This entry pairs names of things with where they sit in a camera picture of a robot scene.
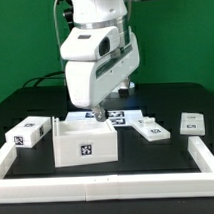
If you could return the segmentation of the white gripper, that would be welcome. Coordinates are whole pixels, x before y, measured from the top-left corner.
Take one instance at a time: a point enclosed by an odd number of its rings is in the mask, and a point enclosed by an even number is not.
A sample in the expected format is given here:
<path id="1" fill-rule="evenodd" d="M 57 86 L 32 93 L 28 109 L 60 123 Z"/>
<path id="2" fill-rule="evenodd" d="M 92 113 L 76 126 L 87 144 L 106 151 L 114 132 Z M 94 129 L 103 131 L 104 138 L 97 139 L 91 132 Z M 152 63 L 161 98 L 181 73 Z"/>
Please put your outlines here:
<path id="1" fill-rule="evenodd" d="M 100 61 L 69 61 L 66 64 L 68 92 L 76 107 L 93 109 L 139 67 L 136 35 L 131 33 L 130 38 L 130 44 L 118 58 L 110 59 L 107 55 Z M 103 108 L 94 113 L 97 121 L 106 121 Z"/>

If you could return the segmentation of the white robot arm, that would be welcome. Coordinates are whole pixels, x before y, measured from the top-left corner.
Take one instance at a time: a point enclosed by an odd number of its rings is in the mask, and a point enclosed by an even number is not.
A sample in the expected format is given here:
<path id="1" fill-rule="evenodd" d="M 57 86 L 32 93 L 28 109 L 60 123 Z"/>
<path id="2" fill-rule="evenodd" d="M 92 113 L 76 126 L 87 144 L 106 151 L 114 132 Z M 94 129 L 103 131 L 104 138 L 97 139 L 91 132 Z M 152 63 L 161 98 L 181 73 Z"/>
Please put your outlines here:
<path id="1" fill-rule="evenodd" d="M 74 27 L 60 48 L 68 92 L 98 121 L 108 117 L 103 100 L 115 88 L 128 88 L 139 67 L 137 38 L 128 25 L 132 1 L 149 0 L 71 0 Z"/>

